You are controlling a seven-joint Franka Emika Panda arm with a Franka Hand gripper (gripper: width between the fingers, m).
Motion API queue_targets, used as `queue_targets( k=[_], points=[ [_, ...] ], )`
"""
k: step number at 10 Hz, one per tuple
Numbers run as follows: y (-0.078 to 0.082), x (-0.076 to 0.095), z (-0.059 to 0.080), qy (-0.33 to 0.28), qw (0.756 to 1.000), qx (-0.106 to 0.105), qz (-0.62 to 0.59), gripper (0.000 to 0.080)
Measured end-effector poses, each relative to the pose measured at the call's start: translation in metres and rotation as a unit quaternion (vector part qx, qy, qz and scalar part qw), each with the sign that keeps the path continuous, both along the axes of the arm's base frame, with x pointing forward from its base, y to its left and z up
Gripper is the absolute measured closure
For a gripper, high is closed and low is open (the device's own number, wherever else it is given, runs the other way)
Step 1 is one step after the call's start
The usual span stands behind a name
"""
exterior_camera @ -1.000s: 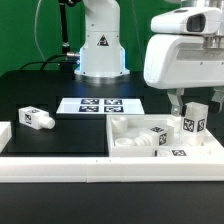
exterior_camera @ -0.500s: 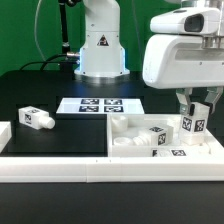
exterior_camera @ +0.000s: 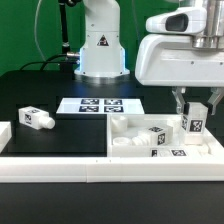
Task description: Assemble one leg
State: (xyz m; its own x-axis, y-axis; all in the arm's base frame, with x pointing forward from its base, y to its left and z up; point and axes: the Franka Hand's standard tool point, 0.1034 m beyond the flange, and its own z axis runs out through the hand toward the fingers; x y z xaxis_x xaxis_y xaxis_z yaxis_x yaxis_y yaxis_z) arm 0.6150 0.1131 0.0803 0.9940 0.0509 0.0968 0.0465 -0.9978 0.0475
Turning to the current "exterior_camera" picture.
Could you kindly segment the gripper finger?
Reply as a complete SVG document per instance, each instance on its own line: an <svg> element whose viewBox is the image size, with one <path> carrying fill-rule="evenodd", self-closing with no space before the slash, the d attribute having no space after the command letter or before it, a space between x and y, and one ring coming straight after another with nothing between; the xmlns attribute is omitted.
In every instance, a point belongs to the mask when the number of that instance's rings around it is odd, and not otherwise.
<svg viewBox="0 0 224 224"><path fill-rule="evenodd" d="M185 87L173 87L172 94L176 100L176 112L178 114L184 113L185 100L183 95L185 94Z"/></svg>
<svg viewBox="0 0 224 224"><path fill-rule="evenodd" d="M211 96L207 101L208 113L214 115L216 113L216 107L224 97L224 87L212 87Z"/></svg>

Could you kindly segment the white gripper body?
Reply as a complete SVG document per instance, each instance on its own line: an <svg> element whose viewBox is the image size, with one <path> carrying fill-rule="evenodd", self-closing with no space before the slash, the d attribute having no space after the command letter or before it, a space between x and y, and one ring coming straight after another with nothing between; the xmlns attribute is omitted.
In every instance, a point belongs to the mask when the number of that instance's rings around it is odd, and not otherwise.
<svg viewBox="0 0 224 224"><path fill-rule="evenodd" d="M224 87L224 5L182 5L146 21L135 76L143 85Z"/></svg>

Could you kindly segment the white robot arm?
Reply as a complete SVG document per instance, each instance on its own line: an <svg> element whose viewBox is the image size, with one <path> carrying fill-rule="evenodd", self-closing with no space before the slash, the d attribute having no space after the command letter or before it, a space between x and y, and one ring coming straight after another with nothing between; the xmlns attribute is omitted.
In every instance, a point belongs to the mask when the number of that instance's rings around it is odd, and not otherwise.
<svg viewBox="0 0 224 224"><path fill-rule="evenodd" d="M224 98L224 0L167 0L179 7L146 20L135 77L147 86L171 86L177 111L186 111L188 87L209 87L213 114ZM129 73L120 45L120 8L115 0L83 0L85 43L77 77L110 82Z"/></svg>

